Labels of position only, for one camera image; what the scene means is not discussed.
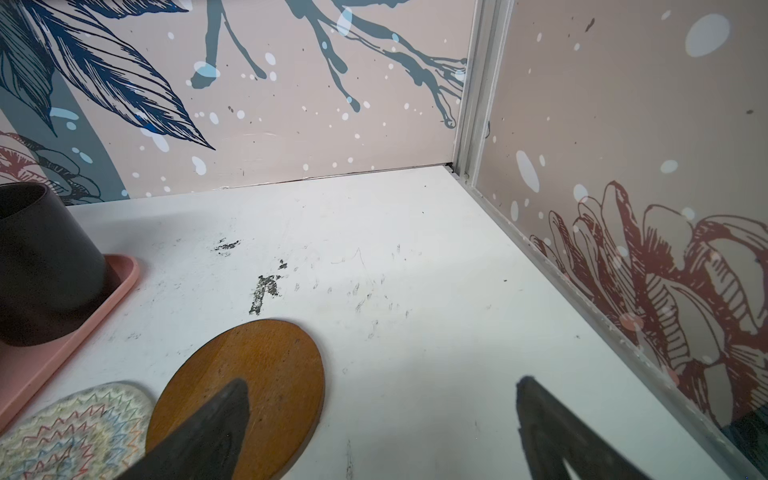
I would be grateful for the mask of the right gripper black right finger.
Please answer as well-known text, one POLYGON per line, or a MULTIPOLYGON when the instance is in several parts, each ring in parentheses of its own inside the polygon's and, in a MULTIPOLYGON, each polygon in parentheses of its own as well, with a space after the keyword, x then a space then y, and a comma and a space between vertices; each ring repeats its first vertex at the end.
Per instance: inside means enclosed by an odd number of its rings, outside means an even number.
POLYGON ((519 435, 532 478, 649 479, 534 377, 521 378, 516 391, 519 435))

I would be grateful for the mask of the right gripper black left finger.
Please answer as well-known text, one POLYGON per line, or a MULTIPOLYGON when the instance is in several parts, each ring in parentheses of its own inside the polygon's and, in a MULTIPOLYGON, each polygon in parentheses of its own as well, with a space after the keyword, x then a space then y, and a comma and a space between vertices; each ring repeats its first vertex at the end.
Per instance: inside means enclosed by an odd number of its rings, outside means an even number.
POLYGON ((231 479, 250 417, 248 387, 238 378, 123 472, 122 479, 231 479))

